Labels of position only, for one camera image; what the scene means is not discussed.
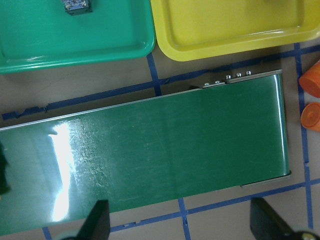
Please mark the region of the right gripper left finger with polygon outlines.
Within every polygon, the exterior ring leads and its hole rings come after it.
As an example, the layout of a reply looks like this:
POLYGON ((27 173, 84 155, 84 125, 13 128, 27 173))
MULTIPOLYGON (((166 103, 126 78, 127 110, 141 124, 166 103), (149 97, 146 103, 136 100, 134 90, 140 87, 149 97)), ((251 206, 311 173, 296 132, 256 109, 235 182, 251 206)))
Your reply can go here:
POLYGON ((108 240, 110 231, 109 201, 98 200, 76 235, 76 239, 108 240))

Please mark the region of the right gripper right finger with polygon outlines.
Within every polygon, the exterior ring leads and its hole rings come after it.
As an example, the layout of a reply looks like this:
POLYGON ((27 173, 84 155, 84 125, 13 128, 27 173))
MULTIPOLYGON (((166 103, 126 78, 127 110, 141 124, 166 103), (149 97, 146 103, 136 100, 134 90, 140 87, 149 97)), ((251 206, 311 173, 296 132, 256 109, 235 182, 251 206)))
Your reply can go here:
POLYGON ((250 230, 256 240, 289 240, 295 232, 263 198, 250 201, 250 230))

